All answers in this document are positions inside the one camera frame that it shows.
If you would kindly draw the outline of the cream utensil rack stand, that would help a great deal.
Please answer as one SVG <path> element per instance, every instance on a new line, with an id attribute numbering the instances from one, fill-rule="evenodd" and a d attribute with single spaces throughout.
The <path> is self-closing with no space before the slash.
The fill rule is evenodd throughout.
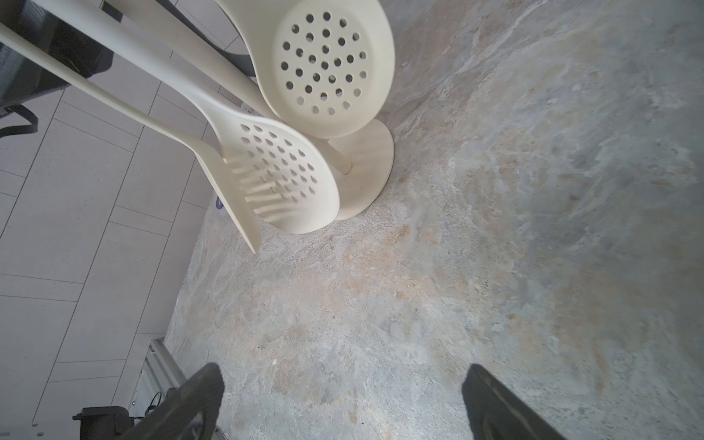
<path id="1" fill-rule="evenodd" d="M 238 70 L 221 49 L 209 46 L 194 29 L 183 24 L 170 2 L 117 1 L 115 8 L 141 27 L 153 31 L 174 52 L 258 114 L 285 123 L 265 101 L 256 73 L 249 76 Z M 392 133 L 379 121 L 378 115 L 364 128 L 345 137 L 319 139 L 304 135 L 337 171 L 341 197 L 338 218 L 346 220 L 365 211 L 387 183 L 394 159 Z"/>

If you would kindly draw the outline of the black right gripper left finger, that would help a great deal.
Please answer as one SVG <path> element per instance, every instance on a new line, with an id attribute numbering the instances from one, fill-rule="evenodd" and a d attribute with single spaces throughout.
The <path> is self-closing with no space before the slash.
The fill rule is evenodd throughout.
<path id="1" fill-rule="evenodd" d="M 213 439 L 224 392 L 219 366 L 207 363 L 118 439 Z"/>

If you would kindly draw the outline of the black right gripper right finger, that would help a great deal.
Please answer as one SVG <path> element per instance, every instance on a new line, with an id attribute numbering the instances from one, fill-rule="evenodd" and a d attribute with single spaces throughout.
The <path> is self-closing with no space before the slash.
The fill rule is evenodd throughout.
<path id="1" fill-rule="evenodd" d="M 566 439 L 480 364 L 461 391 L 475 439 Z"/>

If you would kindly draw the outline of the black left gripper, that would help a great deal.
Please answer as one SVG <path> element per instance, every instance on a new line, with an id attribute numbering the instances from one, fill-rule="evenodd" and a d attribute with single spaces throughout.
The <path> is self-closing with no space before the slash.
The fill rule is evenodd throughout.
<path id="1" fill-rule="evenodd" d="M 1 3 L 1 117 L 24 125 L 5 126 L 3 138 L 34 134 L 40 121 L 25 102 L 76 85 L 119 112 L 124 103 L 87 79 L 111 68 L 113 51 L 33 1 Z"/>

